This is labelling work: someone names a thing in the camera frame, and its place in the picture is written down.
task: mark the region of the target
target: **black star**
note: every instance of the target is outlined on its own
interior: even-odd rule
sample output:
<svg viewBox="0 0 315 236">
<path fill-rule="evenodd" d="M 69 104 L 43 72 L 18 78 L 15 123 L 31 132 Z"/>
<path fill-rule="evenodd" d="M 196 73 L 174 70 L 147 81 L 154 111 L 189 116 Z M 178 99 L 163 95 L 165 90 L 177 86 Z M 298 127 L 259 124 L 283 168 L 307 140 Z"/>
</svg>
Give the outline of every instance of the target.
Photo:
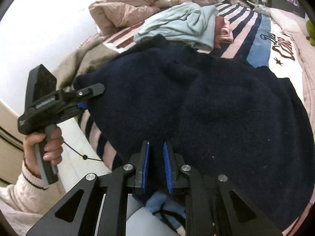
<svg viewBox="0 0 315 236">
<path fill-rule="evenodd" d="M 274 58 L 274 60 L 276 61 L 276 64 L 279 64 L 280 66 L 283 65 L 283 63 L 281 63 L 280 60 L 278 60 L 277 58 Z"/>
</svg>

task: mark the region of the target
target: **white knit sweater sleeve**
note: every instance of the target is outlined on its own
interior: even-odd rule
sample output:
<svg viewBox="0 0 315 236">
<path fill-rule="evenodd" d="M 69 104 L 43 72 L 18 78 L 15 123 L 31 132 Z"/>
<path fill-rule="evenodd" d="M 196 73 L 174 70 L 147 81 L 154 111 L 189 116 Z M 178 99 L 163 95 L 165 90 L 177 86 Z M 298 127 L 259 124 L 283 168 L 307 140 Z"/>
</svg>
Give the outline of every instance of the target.
<svg viewBox="0 0 315 236">
<path fill-rule="evenodd" d="M 25 235 L 59 199 L 60 195 L 33 176 L 24 162 L 16 184 L 0 187 L 1 212 L 18 235 Z"/>
</svg>

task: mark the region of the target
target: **triangular cutout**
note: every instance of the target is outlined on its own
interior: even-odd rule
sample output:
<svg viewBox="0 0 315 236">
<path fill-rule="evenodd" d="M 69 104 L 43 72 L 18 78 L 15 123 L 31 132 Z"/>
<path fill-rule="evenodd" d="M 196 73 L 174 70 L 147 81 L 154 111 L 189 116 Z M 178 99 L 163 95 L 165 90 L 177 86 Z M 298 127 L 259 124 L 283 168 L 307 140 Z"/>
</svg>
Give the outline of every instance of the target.
<svg viewBox="0 0 315 236">
<path fill-rule="evenodd" d="M 59 219 L 65 220 L 66 222 L 73 222 L 74 217 L 77 213 L 80 201 L 82 199 L 84 190 L 78 190 L 55 214 Z"/>
<path fill-rule="evenodd" d="M 245 223 L 249 220 L 255 219 L 256 214 L 247 206 L 247 204 L 237 195 L 233 190 L 229 191 L 233 207 L 236 211 L 237 219 L 240 223 Z"/>
</svg>

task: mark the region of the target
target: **finger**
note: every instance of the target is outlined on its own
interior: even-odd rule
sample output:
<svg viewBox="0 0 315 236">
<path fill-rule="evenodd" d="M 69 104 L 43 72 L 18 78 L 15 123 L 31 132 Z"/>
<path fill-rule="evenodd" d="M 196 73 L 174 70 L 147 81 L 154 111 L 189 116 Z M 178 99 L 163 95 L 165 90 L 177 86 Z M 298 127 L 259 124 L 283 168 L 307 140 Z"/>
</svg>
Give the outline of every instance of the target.
<svg viewBox="0 0 315 236">
<path fill-rule="evenodd" d="M 61 163 L 61 162 L 62 162 L 62 157 L 61 157 L 61 156 L 59 156 L 58 158 L 56 158 L 56 159 L 54 159 L 54 160 L 51 161 L 51 163 L 52 163 L 53 165 L 58 165 L 58 164 Z"/>
<path fill-rule="evenodd" d="M 34 132 L 28 136 L 26 136 L 23 140 L 23 147 L 28 148 L 28 147 L 33 147 L 36 143 L 40 143 L 45 139 L 45 134 L 44 133 L 38 133 Z"/>
<path fill-rule="evenodd" d="M 62 136 L 62 131 L 59 127 L 54 129 L 53 132 L 51 133 L 51 139 L 61 138 L 61 136 Z"/>
<path fill-rule="evenodd" d="M 57 159 L 59 156 L 61 156 L 62 152 L 63 152 L 62 147 L 60 147 L 59 149 L 55 151 L 47 152 L 44 154 L 44 160 L 51 161 L 51 160 Z"/>
<path fill-rule="evenodd" d="M 64 143 L 63 141 L 63 137 L 60 137 L 58 139 L 54 139 L 50 142 L 48 142 L 46 145 L 45 145 L 45 148 L 44 150 L 46 152 L 51 152 L 51 151 L 54 151 L 54 150 L 57 150 L 58 148 L 61 147 L 61 145 Z"/>
</svg>

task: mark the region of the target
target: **sleeve cuff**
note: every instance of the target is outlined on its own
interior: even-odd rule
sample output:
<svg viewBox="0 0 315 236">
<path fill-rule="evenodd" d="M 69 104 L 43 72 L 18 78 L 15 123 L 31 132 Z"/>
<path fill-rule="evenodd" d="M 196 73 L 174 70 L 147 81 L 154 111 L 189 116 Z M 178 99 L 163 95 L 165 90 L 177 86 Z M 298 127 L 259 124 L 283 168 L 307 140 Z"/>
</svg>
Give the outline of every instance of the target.
<svg viewBox="0 0 315 236">
<path fill-rule="evenodd" d="M 25 166 L 25 162 L 22 164 L 22 176 L 27 181 L 28 184 L 40 190 L 47 190 L 49 187 L 40 178 L 37 178 L 31 174 L 30 171 Z"/>
</svg>

